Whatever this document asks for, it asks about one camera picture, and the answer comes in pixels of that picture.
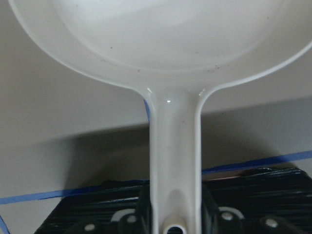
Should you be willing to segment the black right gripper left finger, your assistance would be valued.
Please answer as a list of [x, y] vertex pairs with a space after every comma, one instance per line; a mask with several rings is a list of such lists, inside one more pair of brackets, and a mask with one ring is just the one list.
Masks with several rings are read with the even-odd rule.
[[138, 234], [152, 233], [152, 207], [150, 202], [150, 188], [142, 187], [139, 191], [137, 207], [135, 212]]

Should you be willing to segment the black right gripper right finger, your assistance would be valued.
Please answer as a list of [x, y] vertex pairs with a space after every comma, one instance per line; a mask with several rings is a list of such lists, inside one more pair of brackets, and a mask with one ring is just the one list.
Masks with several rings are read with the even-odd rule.
[[202, 202], [201, 202], [201, 225], [203, 234], [214, 234], [216, 232], [216, 215], [218, 206], [207, 188], [202, 185]]

